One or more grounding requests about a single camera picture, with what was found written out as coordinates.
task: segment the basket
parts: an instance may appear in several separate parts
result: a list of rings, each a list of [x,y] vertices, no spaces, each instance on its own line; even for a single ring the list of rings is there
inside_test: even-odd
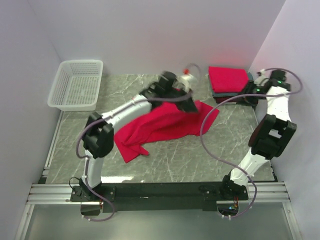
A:
[[[60,63],[48,105],[61,111],[95,110],[103,66],[104,63],[100,60],[70,60]]]

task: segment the red cloth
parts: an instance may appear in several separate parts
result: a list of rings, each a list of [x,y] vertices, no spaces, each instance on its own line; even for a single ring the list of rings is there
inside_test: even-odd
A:
[[[152,112],[138,117],[125,125],[114,135],[114,142],[123,160],[128,163],[139,155],[149,155],[142,144],[179,139],[186,135],[200,135],[201,124],[213,108],[196,101],[197,113],[179,111],[175,104],[164,102]],[[206,133],[219,110],[215,110],[204,125]]]
[[[239,93],[249,81],[244,69],[210,66],[209,80],[213,91],[218,93]]]

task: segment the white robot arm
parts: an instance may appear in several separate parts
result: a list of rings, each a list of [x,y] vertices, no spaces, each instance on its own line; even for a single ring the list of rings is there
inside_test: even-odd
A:
[[[108,116],[111,116],[111,118],[92,127],[82,138],[85,155],[89,156],[90,161],[87,173],[86,169],[84,169],[81,184],[86,185],[87,180],[88,185],[92,189],[101,184],[104,157],[112,150],[114,146],[114,135],[117,131],[132,120],[149,113],[162,104],[159,101],[148,101],[148,99],[172,99],[184,96],[189,92],[190,85],[195,80],[196,78],[189,73],[177,77],[172,72],[165,71],[159,77],[159,82],[154,82],[129,102],[102,114],[96,112],[91,114],[86,125],[101,118],[106,119]],[[173,87],[173,84],[180,85],[181,88],[178,90]],[[181,111],[197,112],[197,108],[191,98],[176,102],[175,104]]]
[[[285,79],[285,72],[273,71],[270,80],[264,86],[255,89],[256,93],[285,95],[266,97],[267,113],[251,135],[248,144],[250,148],[238,165],[250,177],[253,177],[264,163],[281,155],[297,129],[297,125],[291,122],[288,113],[290,85],[285,82]],[[247,186],[248,184],[245,173],[237,168],[230,172],[229,180],[238,186]]]

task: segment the marble surface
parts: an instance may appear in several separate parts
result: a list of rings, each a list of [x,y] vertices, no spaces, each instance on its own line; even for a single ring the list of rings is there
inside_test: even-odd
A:
[[[96,111],[103,113],[130,100],[142,88],[156,81],[156,75],[111,75],[101,80]],[[215,106],[208,79],[202,79],[194,91],[194,100]],[[208,148],[218,157],[238,164],[247,153],[248,141],[257,126],[251,107],[235,104],[220,107],[220,113],[204,135]],[[84,160],[76,157],[75,147],[79,133],[84,129],[88,112],[64,112],[56,145],[51,154],[47,184],[66,184],[84,170]],[[116,145],[105,158],[102,182],[201,182],[221,181],[232,167],[211,158],[203,149],[200,138],[186,136],[176,140],[147,143],[149,156],[139,156],[125,163]],[[273,181],[269,163],[262,166],[253,178]]]

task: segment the metal floor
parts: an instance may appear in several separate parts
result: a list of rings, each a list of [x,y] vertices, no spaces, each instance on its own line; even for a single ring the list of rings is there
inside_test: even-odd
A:
[[[105,222],[81,218],[79,205],[36,205],[26,240],[292,240],[282,203],[256,203],[231,221],[216,212],[118,212]]]

